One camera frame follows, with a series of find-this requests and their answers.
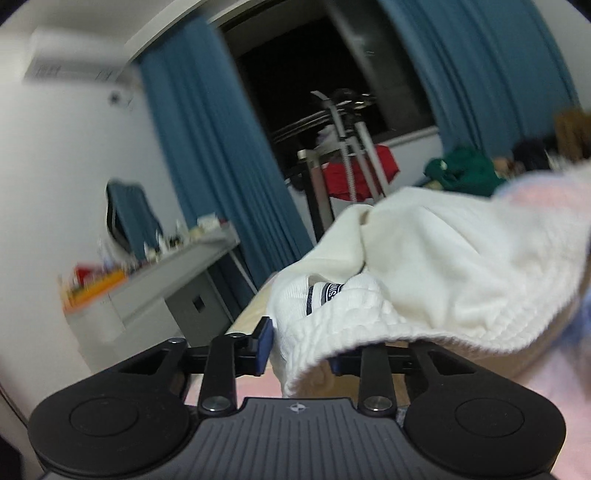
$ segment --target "desk drawer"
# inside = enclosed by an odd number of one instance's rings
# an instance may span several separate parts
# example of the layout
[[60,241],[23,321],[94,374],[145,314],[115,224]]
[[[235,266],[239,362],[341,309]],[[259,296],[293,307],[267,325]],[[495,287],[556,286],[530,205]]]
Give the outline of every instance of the desk drawer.
[[207,273],[167,298],[166,305],[191,346],[209,345],[230,328],[230,317]]

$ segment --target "items on desk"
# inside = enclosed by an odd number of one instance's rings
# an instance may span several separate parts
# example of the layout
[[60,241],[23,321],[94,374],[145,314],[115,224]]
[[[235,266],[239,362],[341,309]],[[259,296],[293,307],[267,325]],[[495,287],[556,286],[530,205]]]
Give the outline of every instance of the items on desk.
[[58,277],[62,308],[64,312],[80,308],[98,295],[122,284],[127,278],[127,273],[119,267],[105,271],[102,265],[78,264],[68,283],[64,283],[61,276]]
[[70,312],[88,304],[95,297],[126,281],[136,270],[174,254],[182,247],[197,241],[204,233],[219,229],[222,223],[224,223],[224,220],[220,220],[215,213],[211,213],[199,217],[197,226],[191,231],[184,222],[177,220],[176,234],[168,238],[160,230],[156,229],[153,244],[158,245],[158,250],[148,242],[144,242],[143,254],[145,260],[141,263],[135,257],[130,257],[129,261],[123,264],[117,263],[107,242],[99,238],[98,254],[102,264],[78,263],[74,267],[68,282],[64,282],[61,276],[58,277],[63,310]]
[[220,225],[220,219],[217,218],[215,213],[210,213],[197,218],[197,226],[203,230],[203,232],[210,232],[216,228],[220,228]]

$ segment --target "blue curtain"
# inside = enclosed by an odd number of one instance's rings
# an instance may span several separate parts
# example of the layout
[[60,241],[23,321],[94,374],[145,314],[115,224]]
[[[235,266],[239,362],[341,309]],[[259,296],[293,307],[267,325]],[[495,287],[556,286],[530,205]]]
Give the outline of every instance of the blue curtain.
[[578,103],[530,0],[379,0],[423,83],[446,151],[507,155]]
[[215,212],[234,223],[254,283],[299,260],[311,241],[217,32],[186,21],[140,58],[189,226]]

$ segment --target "white cloth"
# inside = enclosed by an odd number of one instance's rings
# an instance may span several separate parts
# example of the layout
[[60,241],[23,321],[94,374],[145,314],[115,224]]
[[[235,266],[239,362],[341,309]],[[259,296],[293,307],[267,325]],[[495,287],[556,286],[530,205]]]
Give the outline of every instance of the white cloth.
[[[359,345],[433,339],[456,350],[526,348],[577,293],[591,220],[406,188],[353,205],[281,271],[267,315],[286,396],[329,380],[323,359]],[[306,315],[310,286],[345,283]]]

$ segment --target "green clothing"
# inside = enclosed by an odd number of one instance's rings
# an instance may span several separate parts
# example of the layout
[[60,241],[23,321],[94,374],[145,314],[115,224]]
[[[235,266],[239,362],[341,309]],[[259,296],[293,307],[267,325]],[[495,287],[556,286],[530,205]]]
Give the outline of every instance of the green clothing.
[[432,159],[425,167],[425,176],[437,180],[444,190],[482,197],[490,197],[505,182],[497,176],[489,158],[468,147]]

